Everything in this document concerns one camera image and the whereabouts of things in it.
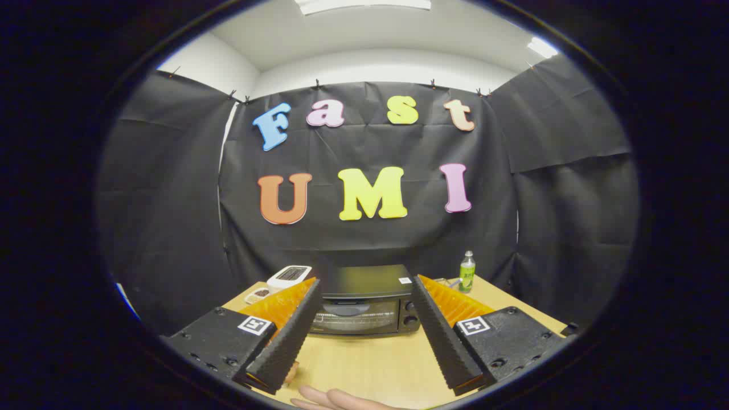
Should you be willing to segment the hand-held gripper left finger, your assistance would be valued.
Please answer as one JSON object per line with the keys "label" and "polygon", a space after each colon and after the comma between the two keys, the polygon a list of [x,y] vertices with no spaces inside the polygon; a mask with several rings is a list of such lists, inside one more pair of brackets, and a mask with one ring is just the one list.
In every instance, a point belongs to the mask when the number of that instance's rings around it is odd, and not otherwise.
{"label": "hand-held gripper left finger", "polygon": [[216,307],[162,340],[213,376],[276,394],[321,301],[320,280],[308,278],[244,309]]}

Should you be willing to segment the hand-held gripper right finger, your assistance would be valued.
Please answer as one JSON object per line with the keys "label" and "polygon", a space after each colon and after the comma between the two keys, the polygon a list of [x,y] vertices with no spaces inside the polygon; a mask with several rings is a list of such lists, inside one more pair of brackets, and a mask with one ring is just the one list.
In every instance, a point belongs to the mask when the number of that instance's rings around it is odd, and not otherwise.
{"label": "hand-held gripper right finger", "polygon": [[517,306],[495,310],[430,278],[411,280],[412,302],[454,395],[515,378],[570,341]]}

